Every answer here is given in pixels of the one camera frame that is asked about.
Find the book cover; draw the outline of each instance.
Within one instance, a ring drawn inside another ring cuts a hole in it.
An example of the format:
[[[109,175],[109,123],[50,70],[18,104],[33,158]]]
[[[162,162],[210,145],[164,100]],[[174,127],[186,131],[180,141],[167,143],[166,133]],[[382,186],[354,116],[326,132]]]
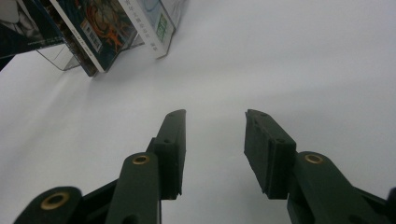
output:
[[[34,0],[38,8],[43,11],[43,14],[48,18],[51,25],[58,32],[59,36],[62,37],[66,46],[70,49],[73,55],[78,60],[81,67],[89,77],[94,77],[98,73],[98,69],[91,61],[88,54],[78,43],[76,38],[73,36],[71,30],[64,23],[64,20],[59,15],[58,11],[54,8],[50,0]]]
[[[119,0],[137,32],[155,58],[168,52],[174,24],[160,0]]]
[[[50,0],[100,72],[137,35],[118,0]]]
[[[62,43],[32,0],[0,0],[0,58]]]

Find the white table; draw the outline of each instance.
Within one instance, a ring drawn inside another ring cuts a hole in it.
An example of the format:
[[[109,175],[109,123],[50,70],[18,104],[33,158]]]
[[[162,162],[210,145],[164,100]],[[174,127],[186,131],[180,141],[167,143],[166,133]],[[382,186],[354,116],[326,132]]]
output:
[[[47,189],[86,194],[116,179],[180,108],[183,195],[163,203],[165,224],[290,223],[243,154],[248,108],[386,198],[396,186],[395,11],[392,0],[189,0],[159,61],[139,47],[89,78],[35,52],[15,57],[0,73],[0,223]]]

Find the book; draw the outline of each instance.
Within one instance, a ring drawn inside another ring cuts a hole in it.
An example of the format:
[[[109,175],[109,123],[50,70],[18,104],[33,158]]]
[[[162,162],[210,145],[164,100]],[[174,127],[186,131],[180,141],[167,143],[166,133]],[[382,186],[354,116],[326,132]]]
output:
[[[52,27],[58,32],[59,36],[62,37],[64,43],[69,48],[70,52],[73,53],[78,63],[81,65],[85,73],[89,77],[94,77],[98,73],[98,69],[91,61],[88,54],[73,36],[71,30],[64,23],[64,20],[59,15],[50,0],[34,0],[37,7],[43,11],[43,14],[48,18]]]
[[[50,0],[99,72],[106,72],[137,31],[117,0]]]
[[[0,58],[62,43],[32,0],[0,1]]]
[[[176,27],[171,21],[162,1],[119,1],[154,57],[161,58],[165,56],[169,50]]]

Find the white surface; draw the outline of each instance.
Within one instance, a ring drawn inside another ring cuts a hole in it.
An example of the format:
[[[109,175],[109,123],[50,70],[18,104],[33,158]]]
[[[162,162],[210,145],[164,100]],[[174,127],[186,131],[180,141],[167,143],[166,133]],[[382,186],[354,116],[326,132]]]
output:
[[[62,73],[37,53],[0,73],[0,223],[39,193],[86,194],[146,150],[164,116],[187,110],[183,195],[163,223],[290,223],[243,154],[245,115],[273,118],[299,151],[350,182],[396,186],[396,2],[189,1],[169,55],[121,54],[107,74]]]

